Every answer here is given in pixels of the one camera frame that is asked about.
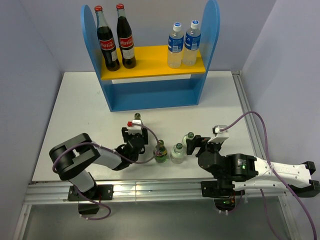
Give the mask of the clear glass bottle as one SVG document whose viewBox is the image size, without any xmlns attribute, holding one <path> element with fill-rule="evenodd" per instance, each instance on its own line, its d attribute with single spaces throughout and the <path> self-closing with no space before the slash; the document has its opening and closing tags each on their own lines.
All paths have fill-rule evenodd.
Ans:
<svg viewBox="0 0 320 240">
<path fill-rule="evenodd" d="M 181 143 L 185 151 L 187 150 L 187 140 L 192 140 L 194 136 L 195 135 L 193 132 L 189 132 L 188 134 L 183 136 Z"/>
<path fill-rule="evenodd" d="M 174 145 L 170 152 L 170 159 L 174 164 L 181 164 L 184 161 L 185 152 L 181 143 Z"/>
</svg>

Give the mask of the green Perrier bottle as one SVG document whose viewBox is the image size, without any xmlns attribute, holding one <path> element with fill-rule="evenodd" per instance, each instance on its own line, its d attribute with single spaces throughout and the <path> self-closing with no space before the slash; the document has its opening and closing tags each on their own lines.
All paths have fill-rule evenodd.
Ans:
<svg viewBox="0 0 320 240">
<path fill-rule="evenodd" d="M 155 155 L 154 159 L 157 163 L 162 164 L 166 162 L 168 151 L 162 139 L 157 141 L 157 145 L 153 150 L 153 154 Z"/>
<path fill-rule="evenodd" d="M 140 113 L 135 113 L 134 114 L 134 120 L 140 121 L 141 120 L 141 114 Z"/>
</svg>

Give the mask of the Pocari Sweat bottle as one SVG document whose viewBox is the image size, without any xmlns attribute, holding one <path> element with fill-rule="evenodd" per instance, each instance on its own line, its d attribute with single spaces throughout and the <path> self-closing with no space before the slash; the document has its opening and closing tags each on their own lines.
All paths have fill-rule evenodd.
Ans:
<svg viewBox="0 0 320 240">
<path fill-rule="evenodd" d="M 199 26 L 200 22 L 198 20 L 192 20 L 190 28 L 185 33 L 182 62 L 186 66 L 195 65 L 197 60 L 201 40 L 201 30 Z"/>
<path fill-rule="evenodd" d="M 181 66 L 183 58 L 184 34 L 182 24 L 175 22 L 172 32 L 168 36 L 167 64 L 170 68 L 176 69 Z"/>
</svg>

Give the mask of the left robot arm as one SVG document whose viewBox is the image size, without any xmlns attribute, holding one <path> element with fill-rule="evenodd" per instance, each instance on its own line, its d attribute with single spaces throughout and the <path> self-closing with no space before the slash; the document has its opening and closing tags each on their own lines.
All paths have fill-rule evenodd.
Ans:
<svg viewBox="0 0 320 240">
<path fill-rule="evenodd" d="M 86 168 L 92 163 L 121 171 L 138 161 L 149 143 L 148 130 L 140 127 L 121 129 L 124 144 L 103 150 L 87 133 L 81 133 L 49 151 L 53 170 L 62 181 L 69 181 L 86 200 L 98 196 L 98 186 Z"/>
</svg>

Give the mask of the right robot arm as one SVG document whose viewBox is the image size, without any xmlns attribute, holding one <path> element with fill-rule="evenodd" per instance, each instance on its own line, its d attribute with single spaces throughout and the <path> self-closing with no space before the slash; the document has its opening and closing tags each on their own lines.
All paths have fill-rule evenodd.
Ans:
<svg viewBox="0 0 320 240">
<path fill-rule="evenodd" d="M 314 162 L 283 164 L 267 162 L 257 156 L 235 153 L 223 156 L 220 150 L 224 137 L 202 137 L 189 133 L 183 140 L 186 154 L 198 149 L 200 168 L 212 174 L 213 180 L 201 182 L 202 195 L 209 198 L 239 196 L 248 190 L 292 189 L 300 198 L 313 198 L 320 192 L 320 183 L 312 179 Z"/>
</svg>

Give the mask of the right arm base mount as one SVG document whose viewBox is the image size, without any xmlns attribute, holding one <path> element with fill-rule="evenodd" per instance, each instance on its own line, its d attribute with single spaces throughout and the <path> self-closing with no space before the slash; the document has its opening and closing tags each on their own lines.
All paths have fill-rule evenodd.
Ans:
<svg viewBox="0 0 320 240">
<path fill-rule="evenodd" d="M 201 181 L 200 186 L 202 197 L 212 198 L 217 212 L 226 216 L 239 207 L 245 195 L 244 190 L 235 190 L 231 180 L 206 180 Z"/>
</svg>

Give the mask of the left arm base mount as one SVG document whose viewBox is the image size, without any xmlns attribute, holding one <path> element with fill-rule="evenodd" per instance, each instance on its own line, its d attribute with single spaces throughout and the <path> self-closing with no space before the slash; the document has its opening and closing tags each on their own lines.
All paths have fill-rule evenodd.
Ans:
<svg viewBox="0 0 320 240">
<path fill-rule="evenodd" d="M 67 196 L 68 202 L 78 202 L 78 213 L 80 217 L 87 221 L 98 221 L 108 218 L 112 211 L 111 208 L 103 203 L 103 201 L 110 201 L 113 199 L 114 186 L 112 184 L 98 184 L 89 191 L 83 193 L 72 185 L 69 188 Z M 96 215 L 100 208 L 105 208 L 108 213 L 105 216 L 93 217 Z"/>
</svg>

